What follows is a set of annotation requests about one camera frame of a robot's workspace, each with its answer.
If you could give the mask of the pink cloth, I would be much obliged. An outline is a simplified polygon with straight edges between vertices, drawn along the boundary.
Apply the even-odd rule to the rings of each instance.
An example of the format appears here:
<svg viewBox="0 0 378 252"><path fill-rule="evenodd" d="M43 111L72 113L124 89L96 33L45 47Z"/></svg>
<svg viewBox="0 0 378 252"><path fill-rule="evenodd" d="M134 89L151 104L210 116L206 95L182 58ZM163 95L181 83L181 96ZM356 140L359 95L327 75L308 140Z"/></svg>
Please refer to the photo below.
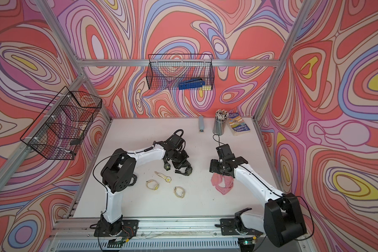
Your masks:
<svg viewBox="0 0 378 252"><path fill-rule="evenodd" d="M234 179L231 176L220 175L213 173L211 184L222 195L226 195L234 186Z"/></svg>

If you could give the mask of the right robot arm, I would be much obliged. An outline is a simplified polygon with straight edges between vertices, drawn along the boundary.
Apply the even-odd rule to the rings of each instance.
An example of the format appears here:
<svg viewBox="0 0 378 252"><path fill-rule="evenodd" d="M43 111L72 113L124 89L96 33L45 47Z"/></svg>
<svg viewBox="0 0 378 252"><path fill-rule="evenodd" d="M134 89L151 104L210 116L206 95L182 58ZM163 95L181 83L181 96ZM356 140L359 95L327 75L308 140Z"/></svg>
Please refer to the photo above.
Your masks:
<svg viewBox="0 0 378 252"><path fill-rule="evenodd" d="M231 177L244 186L263 206L264 213L245 208L234 218L221 219L217 225L223 235L262 233L273 245L281 247L307 233L301 206L293 193L284 193L269 184L242 156L236 157L228 144L216 148L218 159L210 162L210 172Z"/></svg>

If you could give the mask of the metal pencil cup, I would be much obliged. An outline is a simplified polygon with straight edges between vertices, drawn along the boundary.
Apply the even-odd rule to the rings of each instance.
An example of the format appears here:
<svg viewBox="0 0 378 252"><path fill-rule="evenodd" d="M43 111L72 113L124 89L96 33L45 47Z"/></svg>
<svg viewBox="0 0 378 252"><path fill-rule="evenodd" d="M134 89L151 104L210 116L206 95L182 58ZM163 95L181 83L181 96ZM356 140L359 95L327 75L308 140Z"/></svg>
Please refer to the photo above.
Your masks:
<svg viewBox="0 0 378 252"><path fill-rule="evenodd" d="M218 109L215 113L215 121L213 134L222 135L224 133L225 123L228 119L229 113L224 109Z"/></svg>

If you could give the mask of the colourful book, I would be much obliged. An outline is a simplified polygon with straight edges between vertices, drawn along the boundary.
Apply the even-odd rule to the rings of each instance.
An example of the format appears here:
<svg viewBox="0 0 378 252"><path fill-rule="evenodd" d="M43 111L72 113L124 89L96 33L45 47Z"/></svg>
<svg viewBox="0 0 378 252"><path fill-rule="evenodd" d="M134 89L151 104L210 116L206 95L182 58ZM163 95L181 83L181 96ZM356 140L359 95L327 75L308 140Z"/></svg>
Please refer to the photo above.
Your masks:
<svg viewBox="0 0 378 252"><path fill-rule="evenodd" d="M249 133L251 131L243 118L236 112L228 114L227 124L234 136Z"/></svg>

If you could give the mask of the blue stapler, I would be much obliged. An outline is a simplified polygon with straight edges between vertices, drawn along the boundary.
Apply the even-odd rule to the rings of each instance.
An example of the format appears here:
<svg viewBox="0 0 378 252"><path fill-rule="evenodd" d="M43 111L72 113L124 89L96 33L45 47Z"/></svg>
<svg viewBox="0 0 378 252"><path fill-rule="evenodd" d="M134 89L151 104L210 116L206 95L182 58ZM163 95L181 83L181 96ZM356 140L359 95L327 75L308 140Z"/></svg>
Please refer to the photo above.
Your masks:
<svg viewBox="0 0 378 252"><path fill-rule="evenodd" d="M186 80L178 84L179 90L186 90L186 89L197 89L201 88L205 85L205 81L202 78L193 78L190 80Z"/></svg>

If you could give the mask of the beige looped watch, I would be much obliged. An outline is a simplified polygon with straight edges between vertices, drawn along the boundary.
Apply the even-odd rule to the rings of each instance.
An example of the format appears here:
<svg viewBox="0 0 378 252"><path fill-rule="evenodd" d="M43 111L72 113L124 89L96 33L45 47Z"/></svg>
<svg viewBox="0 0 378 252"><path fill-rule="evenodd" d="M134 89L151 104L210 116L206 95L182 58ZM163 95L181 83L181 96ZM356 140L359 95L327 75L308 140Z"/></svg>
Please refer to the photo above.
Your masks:
<svg viewBox="0 0 378 252"><path fill-rule="evenodd" d="M174 195L178 198L184 198L185 195L186 195L186 191L184 188L180 187L180 186L176 186L174 188Z"/></svg>
<svg viewBox="0 0 378 252"><path fill-rule="evenodd" d="M146 181L146 187L149 190L156 191L159 188L159 183L156 180L148 180Z"/></svg>

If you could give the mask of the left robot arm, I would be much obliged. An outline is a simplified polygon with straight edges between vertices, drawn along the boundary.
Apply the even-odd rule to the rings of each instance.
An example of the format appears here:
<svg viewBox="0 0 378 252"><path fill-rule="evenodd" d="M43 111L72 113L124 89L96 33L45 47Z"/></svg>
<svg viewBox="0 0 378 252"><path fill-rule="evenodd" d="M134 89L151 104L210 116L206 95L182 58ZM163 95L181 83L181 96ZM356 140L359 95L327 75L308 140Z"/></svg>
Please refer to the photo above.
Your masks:
<svg viewBox="0 0 378 252"><path fill-rule="evenodd" d="M164 169L175 169L175 173L189 176L192 166L188 161L189 155L185 151L186 142L183 139L184 130L176 130L164 141L155 141L150 147L136 151L117 149L109 156L102 168L100 182L106 189L107 199L105 211L101 217L108 224L115 224L122 220L122 191L134 185L136 167L152 161L162 160Z"/></svg>

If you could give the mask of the beige looped watch left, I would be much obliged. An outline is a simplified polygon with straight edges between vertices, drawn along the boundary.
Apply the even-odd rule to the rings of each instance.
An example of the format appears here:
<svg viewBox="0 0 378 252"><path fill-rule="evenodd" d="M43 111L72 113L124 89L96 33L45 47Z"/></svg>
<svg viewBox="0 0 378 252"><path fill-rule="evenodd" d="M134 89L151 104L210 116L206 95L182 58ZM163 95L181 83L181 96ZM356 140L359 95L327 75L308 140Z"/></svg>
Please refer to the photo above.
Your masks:
<svg viewBox="0 0 378 252"><path fill-rule="evenodd" d="M156 191L159 188L159 183L156 180L148 180L146 181L146 187L149 190Z"/></svg>

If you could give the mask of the grey stapler on table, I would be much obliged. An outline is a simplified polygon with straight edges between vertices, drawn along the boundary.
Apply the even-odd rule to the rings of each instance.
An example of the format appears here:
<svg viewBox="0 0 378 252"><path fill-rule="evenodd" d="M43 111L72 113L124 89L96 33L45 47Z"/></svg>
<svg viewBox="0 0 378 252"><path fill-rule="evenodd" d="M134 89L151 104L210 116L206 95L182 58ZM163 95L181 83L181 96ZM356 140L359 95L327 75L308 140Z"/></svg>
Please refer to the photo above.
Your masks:
<svg viewBox="0 0 378 252"><path fill-rule="evenodd" d="M204 117L199 116L198 117L198 132L199 133L204 133L205 131L205 126L204 126Z"/></svg>

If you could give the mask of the beige looped watch right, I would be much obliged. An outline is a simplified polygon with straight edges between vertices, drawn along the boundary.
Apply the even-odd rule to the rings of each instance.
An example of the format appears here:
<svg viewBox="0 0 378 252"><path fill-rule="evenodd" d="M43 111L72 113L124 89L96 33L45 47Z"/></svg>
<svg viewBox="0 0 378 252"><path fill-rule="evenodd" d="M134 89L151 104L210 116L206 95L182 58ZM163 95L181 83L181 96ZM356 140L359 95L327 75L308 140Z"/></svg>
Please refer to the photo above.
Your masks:
<svg viewBox="0 0 378 252"><path fill-rule="evenodd" d="M176 186L174 188L174 195L178 198L184 198L185 195L186 195L186 191L184 188L180 187L180 186Z"/></svg>

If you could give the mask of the yellow sticky notes block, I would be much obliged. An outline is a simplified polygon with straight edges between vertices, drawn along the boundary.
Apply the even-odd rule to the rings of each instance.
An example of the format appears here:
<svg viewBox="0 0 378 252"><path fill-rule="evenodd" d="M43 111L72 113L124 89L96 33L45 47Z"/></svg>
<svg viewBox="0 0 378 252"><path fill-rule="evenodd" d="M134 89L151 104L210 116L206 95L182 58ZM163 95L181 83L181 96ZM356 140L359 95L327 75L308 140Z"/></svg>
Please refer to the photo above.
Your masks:
<svg viewBox="0 0 378 252"><path fill-rule="evenodd" d="M213 90L213 85L204 85L204 86L202 86L202 90L211 91L211 90Z"/></svg>

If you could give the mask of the beige strap yellow dial watch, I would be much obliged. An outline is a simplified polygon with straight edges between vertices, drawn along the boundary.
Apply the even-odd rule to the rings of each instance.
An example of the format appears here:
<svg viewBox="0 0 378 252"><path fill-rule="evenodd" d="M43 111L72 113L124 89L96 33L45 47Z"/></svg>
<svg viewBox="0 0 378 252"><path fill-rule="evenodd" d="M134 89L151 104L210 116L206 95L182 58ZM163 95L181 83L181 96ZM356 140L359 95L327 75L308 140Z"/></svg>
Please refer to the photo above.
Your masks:
<svg viewBox="0 0 378 252"><path fill-rule="evenodd" d="M155 171L154 173L155 173L158 177L164 179L167 183L170 183L170 182L172 181L171 177L166 176L166 175L164 175L163 173L160 173L160 172L157 172L157 171Z"/></svg>

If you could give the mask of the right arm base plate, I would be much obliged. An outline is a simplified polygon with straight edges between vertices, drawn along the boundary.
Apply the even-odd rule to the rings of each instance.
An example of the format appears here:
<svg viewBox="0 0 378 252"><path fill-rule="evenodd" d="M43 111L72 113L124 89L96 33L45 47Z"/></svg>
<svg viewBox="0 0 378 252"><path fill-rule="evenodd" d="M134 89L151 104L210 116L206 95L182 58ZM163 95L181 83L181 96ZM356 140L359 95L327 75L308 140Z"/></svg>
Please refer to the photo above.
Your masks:
<svg viewBox="0 0 378 252"><path fill-rule="evenodd" d="M261 236L263 233L257 230L249 229L244 226L239 218L221 218L219 224L215 224L215 227L221 230L223 236L233 235L253 235L256 237Z"/></svg>

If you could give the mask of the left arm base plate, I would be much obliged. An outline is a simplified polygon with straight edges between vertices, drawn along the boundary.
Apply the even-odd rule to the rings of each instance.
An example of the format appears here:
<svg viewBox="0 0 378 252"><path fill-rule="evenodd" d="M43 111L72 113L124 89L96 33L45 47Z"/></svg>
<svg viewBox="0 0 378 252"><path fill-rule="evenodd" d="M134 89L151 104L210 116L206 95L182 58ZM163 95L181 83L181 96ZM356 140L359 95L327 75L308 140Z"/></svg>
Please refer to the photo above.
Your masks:
<svg viewBox="0 0 378 252"><path fill-rule="evenodd" d="M135 237L138 231L137 219L119 220L110 224L101 219L95 226L94 237Z"/></svg>

